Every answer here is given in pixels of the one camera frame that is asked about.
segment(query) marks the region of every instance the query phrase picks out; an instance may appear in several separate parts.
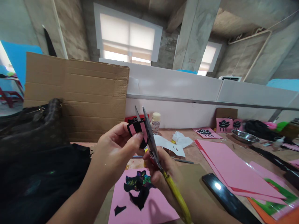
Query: hand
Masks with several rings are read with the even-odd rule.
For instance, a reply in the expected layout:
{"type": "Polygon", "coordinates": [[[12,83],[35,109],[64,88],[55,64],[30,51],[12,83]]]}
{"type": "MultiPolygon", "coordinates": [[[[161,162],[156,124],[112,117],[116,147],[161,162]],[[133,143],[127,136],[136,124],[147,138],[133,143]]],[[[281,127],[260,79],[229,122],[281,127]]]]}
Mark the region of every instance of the hand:
{"type": "MultiPolygon", "coordinates": [[[[172,159],[169,156],[169,154],[161,147],[157,147],[157,150],[158,150],[158,155],[159,155],[160,164],[162,168],[165,170],[167,174],[171,176],[174,183],[176,184],[179,191],[181,192],[185,202],[187,203],[186,198],[190,198],[190,197],[189,196],[184,197],[184,196],[186,194],[190,194],[191,191],[189,187],[185,184],[184,177],[180,172],[178,165],[176,164],[174,159],[172,159]]],[[[167,199],[168,203],[176,210],[176,212],[179,215],[181,215],[182,211],[180,205],[178,204],[176,198],[174,197],[162,173],[159,170],[156,170],[154,165],[151,163],[149,151],[146,152],[146,154],[143,156],[143,159],[146,160],[151,175],[150,180],[153,183],[153,185],[162,192],[162,194],[167,199]]]]}
{"type": "Polygon", "coordinates": [[[100,137],[82,183],[84,187],[109,191],[121,177],[143,140],[142,132],[131,137],[127,125],[122,122],[100,137]]]}

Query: scissors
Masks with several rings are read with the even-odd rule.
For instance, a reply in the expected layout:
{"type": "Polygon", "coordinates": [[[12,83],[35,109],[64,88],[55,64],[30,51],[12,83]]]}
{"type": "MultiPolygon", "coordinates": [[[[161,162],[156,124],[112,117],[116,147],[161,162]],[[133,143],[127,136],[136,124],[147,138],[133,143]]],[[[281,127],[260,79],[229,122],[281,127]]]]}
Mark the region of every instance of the scissors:
{"type": "MultiPolygon", "coordinates": [[[[189,209],[188,209],[188,207],[187,207],[187,205],[186,205],[179,189],[177,188],[177,186],[173,182],[171,176],[166,174],[165,170],[162,168],[162,166],[160,164],[154,134],[153,134],[153,131],[152,131],[152,128],[151,128],[151,125],[150,125],[150,120],[147,116],[147,112],[145,111],[144,107],[142,107],[142,108],[143,108],[143,114],[144,114],[144,120],[145,120],[146,133],[147,133],[147,136],[149,138],[148,146],[149,146],[149,154],[150,154],[151,162],[154,165],[156,165],[157,168],[160,170],[160,172],[163,174],[169,188],[171,189],[173,195],[175,196],[177,202],[179,203],[179,205],[182,209],[182,212],[183,212],[183,217],[181,217],[181,219],[184,221],[184,223],[190,224],[192,222],[192,220],[191,220],[191,215],[190,215],[189,209]]],[[[141,121],[136,106],[135,106],[135,111],[136,111],[137,120],[141,121]]]]}

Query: yellow scissors handle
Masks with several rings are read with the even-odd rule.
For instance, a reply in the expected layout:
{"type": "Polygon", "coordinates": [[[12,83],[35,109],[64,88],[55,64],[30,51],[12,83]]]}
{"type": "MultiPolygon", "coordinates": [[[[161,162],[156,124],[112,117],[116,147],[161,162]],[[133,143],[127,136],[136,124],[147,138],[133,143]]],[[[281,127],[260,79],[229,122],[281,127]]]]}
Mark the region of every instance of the yellow scissors handle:
{"type": "Polygon", "coordinates": [[[188,207],[187,207],[187,205],[186,205],[179,189],[177,188],[177,186],[173,182],[170,175],[167,175],[164,170],[163,170],[162,174],[163,174],[168,186],[170,187],[172,193],[174,194],[176,200],[178,201],[178,203],[179,203],[179,205],[182,209],[183,217],[181,217],[181,219],[184,221],[184,223],[190,224],[192,222],[191,215],[190,215],[189,209],[188,209],[188,207]]]}

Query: white bottle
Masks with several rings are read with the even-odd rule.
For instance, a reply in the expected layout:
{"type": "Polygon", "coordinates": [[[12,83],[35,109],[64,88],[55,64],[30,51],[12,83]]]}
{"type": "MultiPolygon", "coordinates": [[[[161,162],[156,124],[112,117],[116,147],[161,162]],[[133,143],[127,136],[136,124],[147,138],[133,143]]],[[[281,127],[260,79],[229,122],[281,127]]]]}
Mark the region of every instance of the white bottle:
{"type": "Polygon", "coordinates": [[[274,148],[279,148],[279,147],[281,146],[281,144],[283,143],[284,138],[285,138],[285,137],[282,137],[282,138],[276,140],[276,141],[272,144],[272,146],[273,146],[274,148]]]}
{"type": "Polygon", "coordinates": [[[153,134],[158,134],[159,127],[160,127],[160,118],[161,118],[161,114],[160,113],[157,113],[157,112],[153,113],[152,120],[150,122],[153,134]]]}

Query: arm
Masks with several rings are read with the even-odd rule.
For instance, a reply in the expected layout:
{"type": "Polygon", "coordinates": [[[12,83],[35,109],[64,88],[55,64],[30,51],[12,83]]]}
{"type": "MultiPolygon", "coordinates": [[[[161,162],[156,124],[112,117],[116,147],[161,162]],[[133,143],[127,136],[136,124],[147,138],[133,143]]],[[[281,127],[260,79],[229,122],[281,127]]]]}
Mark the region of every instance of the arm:
{"type": "Polygon", "coordinates": [[[142,133],[130,137],[126,122],[102,135],[81,186],[47,223],[94,223],[108,191],[138,151],[142,139],[142,133]]]}
{"type": "MultiPolygon", "coordinates": [[[[228,213],[213,205],[203,195],[197,195],[193,192],[184,181],[184,177],[180,172],[178,165],[165,150],[158,147],[158,154],[161,166],[167,174],[170,174],[180,190],[189,208],[193,223],[241,224],[228,213]]],[[[177,213],[181,214],[181,208],[168,187],[162,173],[154,169],[149,158],[150,155],[147,152],[143,159],[147,160],[147,165],[151,175],[151,182],[163,193],[169,204],[177,211],[177,213]]]]}

